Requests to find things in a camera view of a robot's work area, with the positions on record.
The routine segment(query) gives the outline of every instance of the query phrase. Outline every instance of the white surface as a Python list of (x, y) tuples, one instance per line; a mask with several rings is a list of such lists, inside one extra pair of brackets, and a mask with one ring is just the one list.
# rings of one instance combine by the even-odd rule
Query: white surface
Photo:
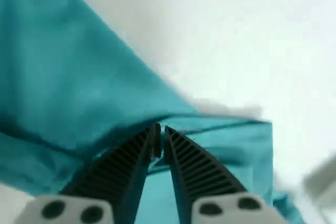
[(15, 218), (32, 199), (21, 191), (0, 184), (0, 223), (13, 224)]
[[(259, 203), (259, 209), (240, 209), (239, 200), (254, 199)], [(221, 214), (205, 215), (200, 213), (203, 204), (216, 204)], [(193, 203), (192, 224), (288, 224), (273, 207), (268, 207), (259, 197), (250, 193), (237, 193), (203, 197)]]
[[(41, 212), (45, 206), (54, 201), (65, 203), (63, 211), (58, 217), (44, 218)], [(81, 221), (81, 215), (89, 207), (99, 207), (102, 210), (101, 219), (90, 223), (114, 224), (113, 210), (107, 201), (60, 195), (43, 195), (29, 202), (16, 219), (15, 224), (84, 224)]]
[(335, 0), (85, 1), (190, 101), (260, 106), (286, 188), (336, 154)]

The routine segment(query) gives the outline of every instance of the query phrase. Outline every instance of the screw hole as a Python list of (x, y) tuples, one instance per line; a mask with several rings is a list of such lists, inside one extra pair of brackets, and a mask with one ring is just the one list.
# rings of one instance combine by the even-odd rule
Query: screw hole
[(80, 219), (85, 224), (94, 224), (103, 217), (103, 209), (97, 206), (86, 208), (80, 216)]
[(223, 210), (216, 203), (203, 203), (200, 207), (200, 213), (203, 215), (220, 215), (223, 213)]
[(241, 198), (238, 202), (238, 207), (245, 210), (257, 210), (261, 208), (258, 201), (249, 197)]
[(45, 219), (55, 219), (62, 215), (64, 208), (65, 203), (62, 200), (52, 201), (42, 209), (42, 216)]

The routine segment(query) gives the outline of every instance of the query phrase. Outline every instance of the teal cloth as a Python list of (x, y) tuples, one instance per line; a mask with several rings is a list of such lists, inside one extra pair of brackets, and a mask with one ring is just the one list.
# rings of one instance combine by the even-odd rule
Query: teal cloth
[[(161, 122), (303, 223), (272, 189), (271, 124), (199, 115), (82, 0), (0, 0), (0, 93), (0, 180), (29, 194), (57, 193), (103, 150)], [(178, 223), (160, 162), (146, 179), (136, 223), (156, 221)]]

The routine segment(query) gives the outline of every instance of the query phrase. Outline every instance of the white table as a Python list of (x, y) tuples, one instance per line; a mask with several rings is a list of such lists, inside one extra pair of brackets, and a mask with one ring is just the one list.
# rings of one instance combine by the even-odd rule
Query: white table
[(336, 154), (335, 0), (85, 1), (190, 102), (260, 107), (282, 187)]

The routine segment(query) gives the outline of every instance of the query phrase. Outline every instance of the cloth fold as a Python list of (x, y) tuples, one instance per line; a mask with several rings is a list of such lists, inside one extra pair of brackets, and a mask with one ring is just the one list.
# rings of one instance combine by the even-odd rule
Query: cloth fold
[[(303, 223), (272, 190), (271, 124), (198, 114), (82, 0), (0, 0), (0, 93), (0, 180), (31, 195), (57, 193), (103, 150), (160, 122)], [(178, 223), (169, 176), (148, 176), (137, 223)]]

